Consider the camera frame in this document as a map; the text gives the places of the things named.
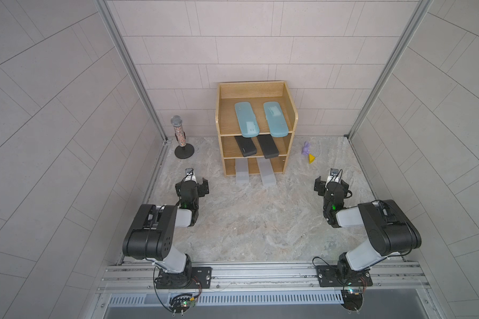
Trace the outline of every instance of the microphone grille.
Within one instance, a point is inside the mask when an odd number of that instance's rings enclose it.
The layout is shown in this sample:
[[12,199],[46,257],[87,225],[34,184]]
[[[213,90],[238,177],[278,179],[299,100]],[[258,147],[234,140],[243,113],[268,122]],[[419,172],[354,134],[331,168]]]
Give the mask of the microphone grille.
[[183,119],[179,115],[174,115],[171,118],[171,124],[174,127],[178,128],[179,126],[181,126],[183,124]]

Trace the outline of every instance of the wooden shelf board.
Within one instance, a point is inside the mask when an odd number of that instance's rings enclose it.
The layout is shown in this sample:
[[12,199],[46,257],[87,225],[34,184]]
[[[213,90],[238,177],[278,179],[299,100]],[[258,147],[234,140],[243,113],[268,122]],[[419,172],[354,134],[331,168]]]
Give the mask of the wooden shelf board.
[[[270,159],[274,173],[282,173],[284,169],[284,163],[286,156],[279,156]],[[236,160],[225,159],[225,172],[227,176],[236,175]],[[257,160],[255,158],[248,158],[248,173],[259,174],[259,166],[257,166]]]
[[286,100],[278,96],[276,98],[241,98],[241,99],[220,99],[220,135],[241,135],[240,125],[236,117],[236,111],[234,105],[238,102],[249,102],[254,111],[257,125],[259,125],[260,134],[269,134],[270,128],[268,127],[268,121],[266,120],[264,103],[265,102],[278,102],[284,117],[286,118],[287,127],[289,131],[293,131],[293,126],[287,115],[287,108],[292,107],[286,105]]
[[[236,138],[234,136],[222,136],[222,147],[224,150],[224,158],[243,158],[241,154],[240,147],[236,143]],[[284,142],[284,137],[274,137],[273,140],[275,141],[275,145],[277,146],[279,156],[286,156],[287,155],[287,147]],[[261,150],[261,146],[259,145],[259,141],[257,137],[252,137],[252,142],[257,149],[257,154],[247,157],[264,157],[264,153]]]

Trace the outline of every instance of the light blue plastic case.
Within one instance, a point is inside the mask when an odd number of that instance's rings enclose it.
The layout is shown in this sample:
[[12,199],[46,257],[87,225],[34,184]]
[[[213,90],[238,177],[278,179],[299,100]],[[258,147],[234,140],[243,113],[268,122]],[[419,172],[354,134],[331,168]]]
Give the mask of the light blue plastic case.
[[239,102],[234,105],[239,129],[243,137],[255,137],[259,135],[259,125],[255,118],[254,111],[249,102]]
[[270,127],[270,135],[273,137],[284,137],[289,133],[286,118],[278,102],[265,102],[265,115]]

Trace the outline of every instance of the wooden shelf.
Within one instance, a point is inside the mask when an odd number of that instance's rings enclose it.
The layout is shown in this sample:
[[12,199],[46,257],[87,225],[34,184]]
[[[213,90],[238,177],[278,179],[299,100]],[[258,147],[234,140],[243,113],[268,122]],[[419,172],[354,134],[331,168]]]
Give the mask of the wooden shelf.
[[[274,173],[283,173],[284,166],[286,163],[286,156],[279,156],[270,158],[272,163],[272,168]],[[259,166],[257,166],[257,160],[255,158],[248,158],[248,173],[249,174],[259,174]],[[225,160],[225,175],[234,176],[236,175],[236,159],[226,159]]]
[[[271,158],[270,162],[275,173],[284,173],[287,157],[293,143],[294,132],[298,122],[298,112],[295,107],[289,88],[285,81],[265,82],[237,82],[220,83],[217,91],[217,110],[215,121],[217,124],[218,141],[222,153],[224,175],[236,175],[236,158],[243,158],[235,136],[241,135],[240,125],[236,117],[234,105],[238,102],[249,102],[254,111],[260,134],[269,134],[270,128],[266,120],[264,103],[278,102],[289,134],[285,137],[275,137],[275,145],[279,156]],[[249,174],[259,174],[257,157],[264,157],[257,138],[252,138],[257,154],[248,156]]]
[[[285,137],[274,137],[273,140],[275,141],[275,145],[278,149],[278,156],[286,156],[289,148],[289,143],[291,142],[291,137],[293,133],[289,133]],[[224,159],[227,158],[243,158],[241,153],[240,147],[236,142],[236,138],[234,136],[222,136],[222,148],[223,148],[223,157]],[[261,146],[259,145],[259,141],[257,141],[257,137],[252,137],[252,142],[254,142],[255,148],[257,149],[257,154],[247,157],[264,157],[264,153],[261,150]]]

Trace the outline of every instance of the tiled wall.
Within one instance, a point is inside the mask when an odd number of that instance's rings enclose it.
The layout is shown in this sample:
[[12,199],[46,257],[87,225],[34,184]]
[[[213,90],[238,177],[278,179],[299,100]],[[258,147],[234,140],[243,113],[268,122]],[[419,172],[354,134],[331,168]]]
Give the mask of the tiled wall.
[[77,318],[160,144],[92,0],[0,1],[0,318]]
[[166,131],[217,134],[219,82],[286,80],[297,134],[347,134],[417,2],[108,1]]
[[449,318],[479,318],[479,0],[435,0],[353,137]]

